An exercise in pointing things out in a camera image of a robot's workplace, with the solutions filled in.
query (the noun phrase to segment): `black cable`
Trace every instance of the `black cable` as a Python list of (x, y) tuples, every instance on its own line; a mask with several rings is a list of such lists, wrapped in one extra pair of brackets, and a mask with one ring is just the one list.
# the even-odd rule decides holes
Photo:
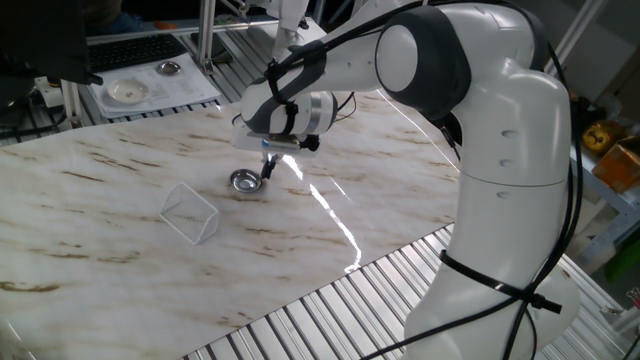
[(14, 130), (14, 131), (6, 131), (0, 133), (0, 139), (8, 139), (11, 137), (17, 136), (29, 136), (29, 135), (37, 135), (41, 132), (53, 130), (58, 125), (62, 124), (67, 119), (67, 114), (65, 112), (62, 113), (60, 119), (53, 123), (52, 125), (48, 125), (45, 127), (37, 128), (37, 129), (27, 129), (27, 130)]
[(529, 324), (531, 324), (531, 331), (533, 331), (533, 351), (531, 351), (530, 360), (534, 360), (536, 357), (536, 350), (538, 349), (538, 331), (536, 330), (536, 325), (533, 323), (533, 318), (531, 317), (529, 310), (525, 311), (525, 315), (527, 315)]
[(467, 317), (462, 318), (460, 320), (452, 321), (450, 323), (438, 326), (435, 329), (427, 330), (427, 331), (425, 331), (423, 333), (420, 333), (418, 335), (414, 335), (414, 336), (412, 336), (412, 337), (410, 337), (408, 339), (404, 339), (404, 340), (402, 340), (402, 341), (400, 341), (400, 342), (398, 342), (398, 343), (396, 343), (394, 345), (387, 346), (386, 348), (380, 349), (380, 350), (378, 350), (378, 351), (376, 351), (376, 352), (374, 352), (372, 354), (369, 354), (369, 355), (363, 357), (360, 360), (372, 360), (372, 359), (375, 359), (376, 357), (382, 356), (382, 355), (388, 353), (389, 351), (397, 350), (397, 349), (399, 349), (399, 348), (401, 348), (403, 346), (409, 345), (409, 344), (414, 343), (414, 342), (416, 342), (418, 340), (422, 340), (424, 338), (436, 335), (436, 334), (441, 333), (443, 331), (447, 331), (449, 329), (453, 329), (455, 327), (458, 327), (458, 326), (461, 326), (461, 325), (464, 325), (464, 324), (467, 324), (467, 323), (482, 319), (483, 317), (489, 316), (489, 315), (491, 315), (493, 313), (496, 313), (496, 312), (506, 308), (507, 306), (515, 303), (516, 301), (518, 301), (518, 299), (510, 298), (510, 299), (505, 300), (505, 301), (499, 303), (498, 305), (495, 305), (495, 306), (493, 306), (493, 307), (491, 307), (491, 308), (489, 308), (487, 310), (484, 310), (484, 311), (481, 311), (479, 313), (467, 316)]
[(551, 55), (553, 66), (555, 66), (556, 71), (558, 71), (558, 79), (560, 79), (560, 82), (562, 83), (562, 85), (564, 85), (564, 87), (567, 88), (567, 90), (569, 90), (567, 79), (564, 77), (564, 70), (560, 65), (560, 61), (558, 60), (558, 56), (556, 55), (556, 52), (553, 50), (553, 46), (551, 46), (551, 43), (547, 43), (547, 47), (549, 48), (549, 54)]
[(453, 149), (453, 152), (456, 153), (456, 157), (458, 158), (458, 161), (462, 160), (462, 158), (460, 157), (460, 153), (458, 152), (458, 148), (456, 148), (456, 146), (454, 145), (452, 149)]
[[(558, 70), (558, 77), (560, 78), (560, 81), (563, 83), (563, 85), (567, 87), (566, 79), (564, 77), (564, 72), (562, 71), (560, 62), (558, 61), (558, 58), (555, 55), (555, 52), (553, 52), (553, 49), (551, 47), (550, 47), (550, 53), (551, 53), (551, 59), (553, 60), (554, 65)], [(571, 238), (573, 237), (575, 233), (575, 229), (578, 225), (578, 218), (579, 218), (580, 210), (582, 207), (583, 168), (582, 168), (582, 149), (580, 147), (580, 137), (577, 135), (578, 134), (572, 134), (574, 149), (576, 152), (576, 168), (578, 170), (576, 174), (577, 187), (576, 187), (575, 210), (573, 211), (573, 218), (571, 221), (571, 225), (567, 229), (567, 233), (562, 238), (562, 240), (559, 241), (558, 244), (556, 244), (557, 249), (554, 249), (552, 254), (547, 259), (547, 262), (545, 263), (545, 267), (543, 267), (543, 270), (540, 271), (540, 273), (538, 274), (538, 277), (534, 281), (534, 284), (536, 284), (536, 286), (539, 285), (542, 282), (542, 280), (544, 280), (544, 278), (547, 275), (549, 275), (549, 273), (551, 273), (551, 271), (553, 270), (557, 262), (560, 260), (560, 258), (562, 257), (562, 254), (564, 254), (567, 247), (569, 246), (569, 242), (571, 241)]]
[(516, 341), (516, 336), (518, 335), (518, 329), (520, 329), (522, 318), (524, 317), (524, 314), (527, 312), (527, 306), (529, 306), (529, 304), (523, 301), (522, 304), (520, 304), (520, 307), (518, 308), (518, 312), (516, 313), (516, 318), (515, 320), (513, 320), (513, 325), (511, 325), (511, 331), (509, 332), (509, 337), (507, 338), (507, 343), (504, 348), (502, 360), (509, 360), (509, 358), (511, 357), (511, 350), (513, 349), (513, 344)]
[(638, 346), (638, 343), (640, 343), (640, 335), (636, 335), (635, 340), (633, 340), (633, 343), (631, 343), (631, 347), (629, 348), (629, 350), (627, 350), (627, 353), (624, 354), (624, 357), (622, 358), (622, 360), (628, 360), (629, 356), (631, 356), (631, 353), (633, 352), (633, 349), (636, 348), (636, 346)]
[(312, 48), (308, 50), (298, 51), (291, 54), (289, 57), (284, 59), (281, 63), (274, 64), (274, 72), (282, 73), (288, 70), (291, 70), (297, 66), (302, 65), (303, 59), (313, 60), (315, 57), (326, 54), (327, 52), (335, 49), (336, 47), (344, 44), (349, 40), (353, 40), (359, 36), (365, 36), (367, 32), (375, 32), (377, 28), (384, 26), (389, 19), (391, 19), (396, 14), (404, 12), (409, 9), (413, 9), (415, 7), (422, 6), (422, 1), (415, 1), (405, 6), (394, 9), (386, 14), (380, 15), (372, 20), (367, 21), (366, 23), (356, 26), (355, 28), (347, 31), (346, 33), (327, 41), (322, 44), (322, 46), (317, 48)]
[(338, 106), (338, 111), (342, 110), (347, 103), (349, 102), (349, 100), (351, 100), (353, 97), (355, 97), (356, 93), (355, 92), (351, 92), (351, 94), (349, 94), (349, 97), (347, 98), (347, 100), (345, 100), (342, 105)]
[(369, 35), (372, 35), (372, 34), (381, 33), (381, 32), (382, 32), (382, 29), (372, 30), (372, 31), (366, 32), (364, 34), (358, 35), (358, 36), (354, 37), (354, 39), (365, 37), (365, 36), (369, 36)]
[(353, 99), (353, 110), (349, 113), (349, 115), (345, 115), (345, 116), (341, 117), (340, 119), (336, 119), (335, 122), (339, 122), (339, 121), (342, 121), (342, 120), (344, 120), (346, 118), (351, 117), (351, 115), (355, 114), (356, 110), (358, 110), (358, 101), (356, 100), (355, 93), (351, 93), (351, 95), (349, 95), (347, 100), (340, 107), (338, 107), (338, 111), (342, 110), (342, 108), (344, 108), (344, 106), (347, 105), (347, 102), (350, 99)]

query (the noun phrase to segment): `metal dish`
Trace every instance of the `metal dish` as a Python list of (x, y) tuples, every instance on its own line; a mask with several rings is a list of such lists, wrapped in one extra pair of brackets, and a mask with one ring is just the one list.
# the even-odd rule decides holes
[(229, 177), (229, 182), (234, 189), (242, 193), (256, 192), (262, 187), (260, 175), (247, 169), (234, 171)]
[(172, 76), (180, 72), (180, 65), (174, 61), (165, 61), (160, 63), (156, 71), (160, 75)]

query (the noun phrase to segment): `metal slat floor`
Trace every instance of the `metal slat floor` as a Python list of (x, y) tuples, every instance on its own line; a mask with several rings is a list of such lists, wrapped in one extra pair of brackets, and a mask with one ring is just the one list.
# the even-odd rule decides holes
[[(407, 314), (426, 293), (440, 267), (453, 224), (364, 266), (184, 360), (359, 359), (403, 339)], [(571, 260), (560, 266), (580, 288), (578, 318), (536, 360), (620, 359), (630, 343), (601, 323), (598, 311), (617, 306)], [(399, 359), (396, 350), (381, 359)]]
[[(315, 23), (310, 22), (310, 25), (312, 30), (319, 30)], [(246, 25), (219, 28), (220, 38), (234, 61), (231, 64), (217, 64), (214, 73), (208, 76), (222, 93), (216, 101), (107, 119), (100, 115), (87, 88), (80, 86), (84, 125), (135, 121), (239, 101), (246, 87), (260, 76), (271, 58), (272, 44), (265, 41), (264, 36), (257, 36), (264, 34), (256, 34), (252, 30), (275, 26), (276, 22), (265, 22), (252, 25), (254, 29)], [(174, 32), (191, 54), (195, 54), (196, 45), (191, 41), (190, 34), (196, 31), (194, 28)], [(126, 37), (135, 35), (103, 37), (94, 42)], [(29, 118), (21, 128), (51, 125), (60, 114), (50, 114), (32, 106)], [(36, 135), (1, 139), (0, 145), (20, 143), (68, 129), (68, 122), (64, 122), (55, 129)], [(397, 250), (186, 355), (184, 359), (358, 359), (391, 345), (403, 339), (404, 319), (435, 277), (440, 266), (438, 255), (448, 245), (452, 228), (453, 225), (450, 225)], [(630, 341), (611, 332), (599, 315), (602, 307), (619, 308), (618, 304), (571, 260), (563, 259), (560, 265), (580, 287), (582, 308), (571, 327), (561, 338), (538, 352), (536, 360), (620, 359)], [(398, 359), (400, 355), (401, 352), (396, 350), (383, 358)]]

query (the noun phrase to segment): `metal pole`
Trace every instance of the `metal pole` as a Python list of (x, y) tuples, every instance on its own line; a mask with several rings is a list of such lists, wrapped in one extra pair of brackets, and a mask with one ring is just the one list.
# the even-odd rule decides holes
[[(569, 60), (569, 56), (573, 51), (573, 48), (576, 46), (582, 34), (584, 34), (585, 30), (595, 21), (595, 19), (600, 15), (604, 7), (607, 5), (609, 0), (587, 0), (585, 4), (582, 6), (578, 15), (569, 26), (569, 30), (565, 33), (562, 41), (560, 41), (560, 45), (556, 49), (556, 53), (558, 55), (558, 60), (560, 61), (560, 65), (564, 67)], [(545, 67), (545, 72), (551, 76), (555, 76), (557, 74), (555, 66), (553, 66), (553, 62), (549, 61), (547, 66)]]
[(338, 17), (340, 17), (340, 15), (342, 15), (342, 13), (347, 10), (347, 7), (349, 5), (351, 5), (351, 2), (353, 0), (345, 0), (345, 2), (342, 3), (342, 5), (340, 5), (340, 7), (338, 8), (338, 10), (335, 12), (335, 14), (333, 14), (333, 16), (331, 17), (331, 19), (329, 19), (329, 24), (333, 24), (334, 22), (336, 22), (338, 20)]
[(213, 41), (213, 26), (216, 14), (216, 0), (200, 1), (200, 32), (198, 37), (198, 65), (205, 73), (213, 72), (211, 62), (211, 44)]
[(78, 93), (78, 84), (62, 80), (60, 82), (62, 90), (62, 99), (64, 101), (64, 111), (67, 115), (67, 121), (72, 129), (81, 128), (82, 124), (82, 107), (80, 105), (80, 94)]
[(355, 15), (360, 10), (362, 5), (364, 5), (364, 3), (366, 2), (367, 0), (356, 0), (355, 3), (353, 3), (353, 10), (351, 11), (351, 17), (353, 17), (353, 15)]
[(320, 25), (322, 22), (322, 15), (324, 15), (324, 7), (327, 5), (327, 0), (318, 0), (316, 2), (316, 8), (313, 10), (313, 21)]

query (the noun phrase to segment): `orange object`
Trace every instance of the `orange object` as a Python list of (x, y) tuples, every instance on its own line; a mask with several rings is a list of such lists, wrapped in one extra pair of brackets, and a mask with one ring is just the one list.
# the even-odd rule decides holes
[(153, 20), (153, 27), (158, 30), (175, 30), (178, 28), (178, 24), (172, 24), (164, 21)]
[(626, 137), (622, 126), (610, 120), (594, 123), (582, 134), (582, 143), (595, 156), (602, 156), (611, 150), (618, 140)]
[(618, 194), (640, 185), (640, 137), (618, 141), (593, 174)]

